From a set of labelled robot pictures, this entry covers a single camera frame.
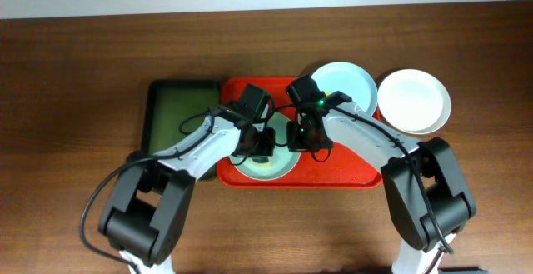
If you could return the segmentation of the green yellow sponge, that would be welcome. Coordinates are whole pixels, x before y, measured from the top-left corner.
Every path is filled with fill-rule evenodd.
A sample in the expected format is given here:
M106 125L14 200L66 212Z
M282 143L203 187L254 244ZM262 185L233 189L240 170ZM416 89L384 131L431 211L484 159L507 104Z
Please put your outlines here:
M269 167L271 167L271 158L269 158L269 157L254 157L254 158L252 158L252 164L255 167L269 168Z

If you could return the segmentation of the light green plate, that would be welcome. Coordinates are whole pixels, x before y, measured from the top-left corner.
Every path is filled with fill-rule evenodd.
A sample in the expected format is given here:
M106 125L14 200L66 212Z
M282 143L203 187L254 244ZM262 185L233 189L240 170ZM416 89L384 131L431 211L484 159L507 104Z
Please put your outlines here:
M276 132L275 142L284 144L287 143L286 125L289 121L290 119L287 116L280 112L275 112L264 128L273 128ZM258 181L273 181L290 172L298 163L300 154L290 152L288 147L275 145L274 153L269 157L271 158L271 167L269 168L255 167L252 164L252 158L254 157L247 157L245 161L243 161L243 158L244 157L235 157L233 155L230 156L231 163L237 164L237 170L242 175Z

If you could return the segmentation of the light blue plate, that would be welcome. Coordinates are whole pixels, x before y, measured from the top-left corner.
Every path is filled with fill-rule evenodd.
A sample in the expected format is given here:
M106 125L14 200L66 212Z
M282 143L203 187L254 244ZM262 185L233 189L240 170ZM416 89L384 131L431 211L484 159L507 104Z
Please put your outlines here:
M375 113L377 86L363 68L349 62L330 62L319 67L311 78L326 94L343 92L370 116Z

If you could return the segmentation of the white plate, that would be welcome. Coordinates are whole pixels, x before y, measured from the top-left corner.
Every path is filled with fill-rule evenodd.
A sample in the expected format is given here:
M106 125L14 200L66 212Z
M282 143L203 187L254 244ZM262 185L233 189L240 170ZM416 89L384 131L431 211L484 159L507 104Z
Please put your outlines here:
M451 115L451 97L444 84L417 69L388 74L378 87L377 104L391 126L415 135L436 132Z

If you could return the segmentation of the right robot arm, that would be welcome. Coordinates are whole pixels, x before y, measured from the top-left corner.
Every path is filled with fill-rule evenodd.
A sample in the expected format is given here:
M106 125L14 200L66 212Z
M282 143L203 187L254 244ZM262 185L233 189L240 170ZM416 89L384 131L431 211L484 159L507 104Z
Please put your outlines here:
M403 135L362 111L346 94L288 91L299 120L290 149L316 152L324 141L349 148L382 177L391 220L401 236L393 273L436 273L450 243L476 214L451 146Z

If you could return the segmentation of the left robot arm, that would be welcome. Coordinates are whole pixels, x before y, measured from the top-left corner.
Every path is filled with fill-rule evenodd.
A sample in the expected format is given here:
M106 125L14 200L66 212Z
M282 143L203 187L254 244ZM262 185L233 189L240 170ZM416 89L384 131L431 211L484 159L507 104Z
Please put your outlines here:
M98 231L132 273L169 273L195 184L220 160L251 156L259 148L257 124L269 107L233 104L208 109L203 122L177 144L152 155L130 156L114 181Z

